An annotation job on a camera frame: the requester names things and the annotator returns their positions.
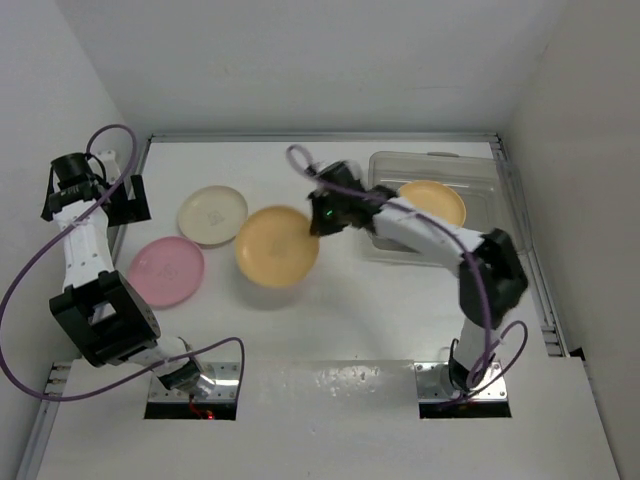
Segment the yellow plate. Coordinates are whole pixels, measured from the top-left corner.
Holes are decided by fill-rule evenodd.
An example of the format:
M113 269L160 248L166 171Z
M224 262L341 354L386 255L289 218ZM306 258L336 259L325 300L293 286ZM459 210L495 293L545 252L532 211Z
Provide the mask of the yellow plate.
M451 225L462 227L467 211L462 198L450 187L432 180L417 180L398 189L416 208L435 215Z
M235 239L235 258L251 282L266 288L298 284L314 267L319 238L310 234L307 215L275 205L252 214Z

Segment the cream plate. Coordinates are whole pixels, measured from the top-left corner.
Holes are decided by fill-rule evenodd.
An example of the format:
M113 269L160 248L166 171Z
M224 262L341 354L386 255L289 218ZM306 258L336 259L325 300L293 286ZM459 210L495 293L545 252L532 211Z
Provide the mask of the cream plate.
M183 201L177 224L191 241L216 246L233 240L247 218L248 204L239 191L212 185L196 190Z

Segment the pink plate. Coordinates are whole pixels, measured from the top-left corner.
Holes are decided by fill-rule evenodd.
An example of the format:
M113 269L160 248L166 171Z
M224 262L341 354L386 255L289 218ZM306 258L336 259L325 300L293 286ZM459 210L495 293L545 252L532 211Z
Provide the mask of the pink plate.
M204 272L200 248L170 236L143 247L131 261L127 279L147 304L167 308L189 299L201 286Z

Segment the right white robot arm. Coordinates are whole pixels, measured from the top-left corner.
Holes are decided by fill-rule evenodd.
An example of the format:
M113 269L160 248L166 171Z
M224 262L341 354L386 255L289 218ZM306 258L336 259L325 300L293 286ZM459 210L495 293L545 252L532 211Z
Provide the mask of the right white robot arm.
M465 320L448 361L449 385L471 391L488 369L504 317L520 302L529 282L510 235L456 227L414 206L394 189L366 189L348 161L309 166L316 183L310 233L324 237L347 227L413 250L458 280Z

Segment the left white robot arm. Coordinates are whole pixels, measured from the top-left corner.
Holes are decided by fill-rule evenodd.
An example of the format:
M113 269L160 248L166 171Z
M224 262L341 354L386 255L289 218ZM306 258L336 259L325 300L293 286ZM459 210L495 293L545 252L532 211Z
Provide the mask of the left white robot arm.
M167 390L195 396L202 368L187 357L181 338L164 337L150 306L115 269L108 241L111 227L147 221L149 211L141 176L133 190L110 188L89 165L86 153L52 161L42 217L64 233L66 274L61 294L49 308L84 358L94 367L133 363L151 368Z

